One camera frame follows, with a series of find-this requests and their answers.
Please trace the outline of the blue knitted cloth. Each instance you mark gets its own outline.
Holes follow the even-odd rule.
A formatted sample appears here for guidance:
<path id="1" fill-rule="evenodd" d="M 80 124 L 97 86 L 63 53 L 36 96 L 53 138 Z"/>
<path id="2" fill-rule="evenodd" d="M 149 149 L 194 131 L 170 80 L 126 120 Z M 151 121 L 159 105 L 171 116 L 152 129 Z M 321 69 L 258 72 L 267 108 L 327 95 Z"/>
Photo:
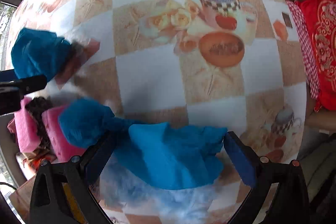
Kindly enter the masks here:
<path id="1" fill-rule="evenodd" d="M 58 122 L 68 143 L 85 150 L 106 132 L 121 135 L 111 157 L 155 188 L 182 190 L 210 185 L 223 170 L 217 153 L 228 132 L 225 127 L 173 128 L 168 122 L 123 119 L 108 106 L 85 98 L 68 105 Z"/>
<path id="2" fill-rule="evenodd" d="M 11 50 L 11 61 L 19 79 L 44 75 L 51 81 L 72 53 L 64 37 L 44 30 L 23 28 Z"/>

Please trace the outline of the pink sponge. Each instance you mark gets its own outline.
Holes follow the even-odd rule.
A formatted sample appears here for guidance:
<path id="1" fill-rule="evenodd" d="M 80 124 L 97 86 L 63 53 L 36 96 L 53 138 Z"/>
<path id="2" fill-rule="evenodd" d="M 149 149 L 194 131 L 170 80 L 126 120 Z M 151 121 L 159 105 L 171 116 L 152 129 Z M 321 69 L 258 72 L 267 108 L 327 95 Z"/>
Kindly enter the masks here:
<path id="1" fill-rule="evenodd" d="M 14 113 L 14 118 L 7 125 L 9 132 L 16 135 L 21 153 L 31 153 L 41 143 L 37 123 L 25 108 L 31 101 L 31 98 L 24 97 L 21 100 L 21 110 Z"/>
<path id="2" fill-rule="evenodd" d="M 51 142 L 52 150 L 59 162 L 67 162 L 71 157 L 82 156 L 85 152 L 85 149 L 68 143 L 60 128 L 58 117 L 66 107 L 67 105 L 53 107 L 42 113 L 42 121 Z"/>

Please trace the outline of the light blue fluffy cloth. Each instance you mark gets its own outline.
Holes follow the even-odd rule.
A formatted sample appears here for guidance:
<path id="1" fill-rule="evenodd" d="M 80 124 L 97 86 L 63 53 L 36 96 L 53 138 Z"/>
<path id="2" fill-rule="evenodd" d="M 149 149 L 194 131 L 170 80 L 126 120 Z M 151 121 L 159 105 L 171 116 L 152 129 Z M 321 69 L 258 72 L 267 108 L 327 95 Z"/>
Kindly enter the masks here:
<path id="1" fill-rule="evenodd" d="M 205 223 L 219 182 L 192 189 L 165 190 L 150 186 L 114 158 L 100 175 L 100 197 L 111 209 L 125 214 L 158 216 L 168 223 Z"/>

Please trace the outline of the leopard print cloth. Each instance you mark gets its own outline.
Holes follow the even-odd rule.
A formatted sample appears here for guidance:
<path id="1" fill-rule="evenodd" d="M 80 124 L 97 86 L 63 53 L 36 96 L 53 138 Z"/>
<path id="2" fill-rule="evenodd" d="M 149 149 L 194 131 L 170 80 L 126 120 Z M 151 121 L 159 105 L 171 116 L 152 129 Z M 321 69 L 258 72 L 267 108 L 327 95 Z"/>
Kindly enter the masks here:
<path id="1" fill-rule="evenodd" d="M 26 104 L 25 109 L 35 123 L 37 124 L 37 135 L 40 139 L 39 147 L 50 150 L 51 142 L 46 132 L 46 127 L 43 123 L 42 114 L 53 108 L 53 104 L 49 98 L 35 97 Z"/>

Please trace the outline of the red gingham cloth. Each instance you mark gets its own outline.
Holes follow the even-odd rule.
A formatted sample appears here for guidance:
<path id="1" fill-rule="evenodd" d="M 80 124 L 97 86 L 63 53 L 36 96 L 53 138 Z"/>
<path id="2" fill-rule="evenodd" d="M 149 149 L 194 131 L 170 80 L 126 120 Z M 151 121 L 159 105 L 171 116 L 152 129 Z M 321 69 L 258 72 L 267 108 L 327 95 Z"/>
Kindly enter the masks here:
<path id="1" fill-rule="evenodd" d="M 294 20 L 294 24 L 298 33 L 298 40 L 301 45 L 301 51 L 303 56 L 303 63 L 305 65 L 305 72 L 307 83 L 310 88 L 310 97 L 314 100 L 318 98 L 319 94 L 319 79 L 315 58 L 313 55 L 313 48 L 311 45 L 311 39 L 307 30 L 306 21 L 303 12 L 300 10 L 296 2 L 286 1 L 291 15 Z"/>

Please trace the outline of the checkered patterned tablecloth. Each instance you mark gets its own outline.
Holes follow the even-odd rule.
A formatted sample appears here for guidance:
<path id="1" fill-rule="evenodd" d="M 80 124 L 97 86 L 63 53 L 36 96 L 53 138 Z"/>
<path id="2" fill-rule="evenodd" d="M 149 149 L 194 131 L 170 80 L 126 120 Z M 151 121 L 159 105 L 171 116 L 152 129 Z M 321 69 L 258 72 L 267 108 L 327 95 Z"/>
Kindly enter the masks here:
<path id="1" fill-rule="evenodd" d="M 14 70 L 11 50 L 23 28 L 71 44 L 100 42 L 61 90 L 53 78 L 25 97 L 45 92 L 60 106 L 95 100 L 116 117 L 173 128 L 225 127 L 259 157 L 297 160 L 306 75 L 285 0 L 23 0 L 11 19 L 4 71 Z M 205 223 L 229 223 L 251 189 L 223 146 L 217 158 L 219 194 Z M 106 206 L 100 176 L 89 189 L 111 223 L 168 223 Z"/>

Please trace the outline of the red embroidered cushion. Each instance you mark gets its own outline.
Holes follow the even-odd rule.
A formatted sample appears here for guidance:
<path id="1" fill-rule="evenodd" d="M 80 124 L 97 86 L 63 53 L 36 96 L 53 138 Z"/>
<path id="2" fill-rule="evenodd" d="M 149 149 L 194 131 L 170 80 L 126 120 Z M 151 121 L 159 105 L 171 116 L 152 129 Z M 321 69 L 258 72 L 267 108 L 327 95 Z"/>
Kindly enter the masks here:
<path id="1" fill-rule="evenodd" d="M 318 76 L 315 111 L 335 110 L 335 0 L 305 0 L 303 13 Z"/>

